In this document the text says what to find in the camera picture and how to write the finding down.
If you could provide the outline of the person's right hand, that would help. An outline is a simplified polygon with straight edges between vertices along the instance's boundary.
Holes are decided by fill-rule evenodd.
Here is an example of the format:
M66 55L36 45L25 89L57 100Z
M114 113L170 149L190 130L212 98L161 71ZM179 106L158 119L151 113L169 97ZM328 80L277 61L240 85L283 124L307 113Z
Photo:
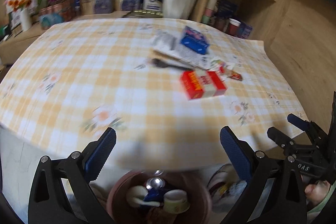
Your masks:
M327 196L330 190L330 184L327 181L317 181L315 184L309 184L305 188L307 200L313 205L319 205Z

